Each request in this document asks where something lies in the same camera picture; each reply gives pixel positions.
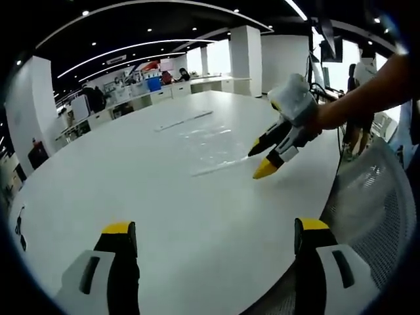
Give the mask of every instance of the white table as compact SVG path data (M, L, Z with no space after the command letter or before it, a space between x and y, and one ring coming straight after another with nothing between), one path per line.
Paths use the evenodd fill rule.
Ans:
M214 112L155 131L202 110ZM293 262L295 217L321 215L339 160L337 132L324 131L261 180L252 176L264 154L192 175L246 156L277 118L267 101L210 91L131 113L70 143L14 200L12 229L26 204L29 270L54 296L63 271L93 249L105 226L135 221L143 315L244 311Z

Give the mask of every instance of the cabinet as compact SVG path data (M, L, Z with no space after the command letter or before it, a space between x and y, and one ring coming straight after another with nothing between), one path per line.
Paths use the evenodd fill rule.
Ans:
M181 84L171 87L172 98L183 97L191 94L190 84Z
M91 130L98 128L103 123L107 123L111 120L112 120L112 117L109 110L104 110L98 114L94 114L87 119Z
M158 102L161 102L162 100L166 100L168 98L172 98L171 89L168 88L156 91L155 93L150 95L152 104L157 104Z

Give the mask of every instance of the white column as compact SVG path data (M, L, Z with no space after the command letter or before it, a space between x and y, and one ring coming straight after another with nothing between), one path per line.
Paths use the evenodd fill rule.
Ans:
M39 57L27 61L13 77L6 97L10 137L26 176L33 172L28 153L32 139L42 141L49 156L56 150L57 111L51 81L51 62Z
M262 95L263 67L260 31L251 26L230 30L232 76L250 77L251 96Z
M203 75L207 75L209 73L209 62L207 59L207 46L201 48L201 65L203 67Z

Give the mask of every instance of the black ceiling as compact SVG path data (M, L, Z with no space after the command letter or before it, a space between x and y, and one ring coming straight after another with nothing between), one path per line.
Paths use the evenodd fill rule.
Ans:
M63 91L79 86L79 78L104 69L102 63L113 57L127 54L127 60L131 60L169 53L182 43L147 45L117 52L83 65L60 79L56 78L76 64L114 49L162 39L193 39L211 31L233 28L245 23L258 27L262 31L267 30L234 14L208 7L168 2L141 3L90 14L35 50L36 45L44 38L61 26L79 18L84 10L93 12L96 9L121 2L113 0L42 0L24 1L23 3L22 0L15 0L12 2L13 8L8 9L7 12L10 13L8 14L9 20L12 20L12 16L15 15L15 21L19 21L20 24L18 28L16 25L6 25L3 28L7 30L9 27L10 29L4 43L13 44L7 47L5 60L10 65L17 58L25 59L25 56L18 56L21 51L28 52L26 58L35 54L51 60L54 88L56 91ZM301 23L285 23L281 20L281 17L285 16L298 16L284 0L204 0L196 2L216 5L231 11L238 8L240 14L265 25L273 25L275 33L303 33L307 28ZM295 2L308 17L319 16L319 10L316 7L317 1L295 0ZM392 41L389 34L383 33L383 27L374 24L371 16L366 14L363 0L324 0L322 8L323 13L332 20L358 26L387 41ZM228 36L221 34L211 39L220 38L228 38Z

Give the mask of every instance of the office desk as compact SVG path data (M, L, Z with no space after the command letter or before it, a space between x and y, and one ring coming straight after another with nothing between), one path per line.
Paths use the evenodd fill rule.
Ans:
M154 92L147 92L141 95L136 95L130 99L125 99L121 102L117 102L108 105L104 110L94 115L90 115L81 121L78 121L75 125L64 129L55 141L57 143L57 150L66 146L70 143L70 134L79 128L79 126L88 121L91 129L102 125L113 119L112 111L120 105L128 104L133 107L134 111L143 109L147 106L157 104L162 100L168 98L178 98L189 95L191 93L200 93L203 91L222 91L228 93L236 93L240 95L250 95L249 81L250 78L233 78L226 76L218 77L206 77L201 79L195 79L188 82L173 83L170 85L162 86L161 90Z
M203 110L213 113L156 132ZM70 143L14 200L10 229L26 205L29 270L54 296L63 271L106 225L135 221L142 314L238 315L293 262L294 219L319 218L339 161L337 132L324 131L270 177L252 179L264 154L216 170L245 157L277 119L267 101L210 91Z

